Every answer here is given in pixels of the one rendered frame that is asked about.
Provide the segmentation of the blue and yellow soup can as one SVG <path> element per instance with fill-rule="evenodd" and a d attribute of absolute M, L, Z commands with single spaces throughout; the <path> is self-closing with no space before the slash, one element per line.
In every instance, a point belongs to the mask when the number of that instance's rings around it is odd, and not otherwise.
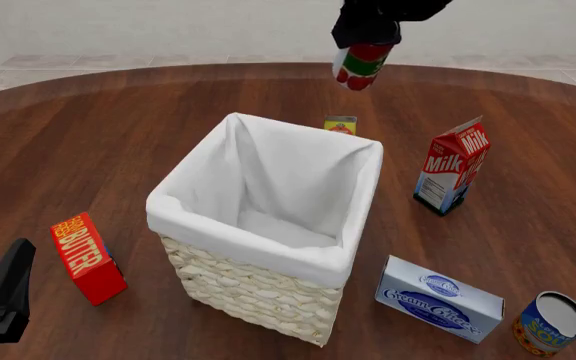
<path fill-rule="evenodd" d="M 576 302 L 555 291 L 539 293 L 513 321 L 512 332 L 528 353 L 551 358 L 576 340 Z"/>

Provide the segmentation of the white cloth-lined wicker basket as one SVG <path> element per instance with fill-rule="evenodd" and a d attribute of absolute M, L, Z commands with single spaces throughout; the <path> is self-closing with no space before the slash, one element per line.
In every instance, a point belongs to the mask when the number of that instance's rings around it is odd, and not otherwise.
<path fill-rule="evenodd" d="M 327 344 L 377 188 L 381 143 L 231 113 L 146 200 L 192 299 Z"/>

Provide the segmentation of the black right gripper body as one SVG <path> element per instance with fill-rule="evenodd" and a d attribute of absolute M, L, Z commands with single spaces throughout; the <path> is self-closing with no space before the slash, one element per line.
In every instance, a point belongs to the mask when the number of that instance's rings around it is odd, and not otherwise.
<path fill-rule="evenodd" d="M 402 0 L 343 0 L 338 20 L 359 23 L 368 20 L 396 21 L 403 13 Z"/>

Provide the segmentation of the tomato sauce can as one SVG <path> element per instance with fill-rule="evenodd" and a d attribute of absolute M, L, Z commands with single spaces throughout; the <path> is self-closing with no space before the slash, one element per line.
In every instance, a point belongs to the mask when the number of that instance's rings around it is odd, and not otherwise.
<path fill-rule="evenodd" d="M 367 89 L 376 80 L 393 47 L 393 44 L 354 44 L 339 50 L 332 63 L 334 79 L 352 91 Z"/>

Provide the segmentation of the small yellow food box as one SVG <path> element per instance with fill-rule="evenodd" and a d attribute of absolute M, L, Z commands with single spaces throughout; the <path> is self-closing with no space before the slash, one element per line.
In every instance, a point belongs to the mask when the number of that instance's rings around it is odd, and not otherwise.
<path fill-rule="evenodd" d="M 342 134 L 355 135 L 357 129 L 356 116 L 326 116 L 324 127 L 327 131 L 339 132 Z"/>

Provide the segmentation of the red and white milk carton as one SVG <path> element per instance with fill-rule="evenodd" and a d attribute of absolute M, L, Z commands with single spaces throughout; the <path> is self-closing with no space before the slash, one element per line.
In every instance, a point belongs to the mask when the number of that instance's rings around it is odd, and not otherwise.
<path fill-rule="evenodd" d="M 481 117 L 445 131 L 431 141 L 413 193 L 438 215 L 447 215 L 465 200 L 490 142 Z"/>

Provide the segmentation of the red butter box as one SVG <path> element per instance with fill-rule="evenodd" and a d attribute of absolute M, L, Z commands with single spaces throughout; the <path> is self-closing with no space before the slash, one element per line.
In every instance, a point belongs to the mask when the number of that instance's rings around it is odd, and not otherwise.
<path fill-rule="evenodd" d="M 69 277 L 93 306 L 127 289 L 124 275 L 87 212 L 54 224 L 50 232 Z"/>

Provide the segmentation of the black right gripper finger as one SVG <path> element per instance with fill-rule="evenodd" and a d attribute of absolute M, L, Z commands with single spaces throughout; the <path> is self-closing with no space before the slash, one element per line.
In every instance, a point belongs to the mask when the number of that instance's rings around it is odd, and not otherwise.
<path fill-rule="evenodd" d="M 338 18 L 331 35 L 338 49 L 366 43 L 366 34 L 362 20 Z"/>
<path fill-rule="evenodd" d="M 368 43 L 373 45 L 397 45 L 401 42 L 401 26 L 397 21 L 372 23 Z"/>

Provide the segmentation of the blue-white cream cheese box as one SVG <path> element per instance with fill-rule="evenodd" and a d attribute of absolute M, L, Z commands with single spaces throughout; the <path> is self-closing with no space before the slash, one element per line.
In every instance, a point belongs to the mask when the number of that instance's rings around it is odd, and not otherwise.
<path fill-rule="evenodd" d="M 505 314 L 503 298 L 394 256 L 382 269 L 375 300 L 474 344 Z"/>

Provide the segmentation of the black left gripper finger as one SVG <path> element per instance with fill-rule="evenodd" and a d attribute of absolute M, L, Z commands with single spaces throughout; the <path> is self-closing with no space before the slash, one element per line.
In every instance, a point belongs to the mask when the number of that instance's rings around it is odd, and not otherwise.
<path fill-rule="evenodd" d="M 28 239 L 16 239 L 0 260 L 0 305 L 9 305 L 24 287 L 35 251 Z"/>

